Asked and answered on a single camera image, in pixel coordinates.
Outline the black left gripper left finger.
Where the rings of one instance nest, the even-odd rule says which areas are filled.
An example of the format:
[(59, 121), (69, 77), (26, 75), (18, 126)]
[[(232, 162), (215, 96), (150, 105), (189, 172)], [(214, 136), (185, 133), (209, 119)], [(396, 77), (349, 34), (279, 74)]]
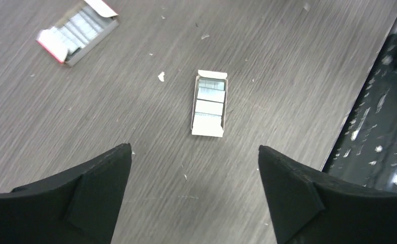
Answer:
[(110, 243), (131, 164), (131, 145), (123, 143), (0, 193), (0, 243)]

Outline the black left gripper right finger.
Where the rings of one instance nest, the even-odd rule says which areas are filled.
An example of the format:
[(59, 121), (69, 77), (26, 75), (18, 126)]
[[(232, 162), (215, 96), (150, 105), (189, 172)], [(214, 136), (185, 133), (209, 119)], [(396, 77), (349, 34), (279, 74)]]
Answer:
[(397, 243), (397, 193), (355, 185), (259, 147), (277, 243)]

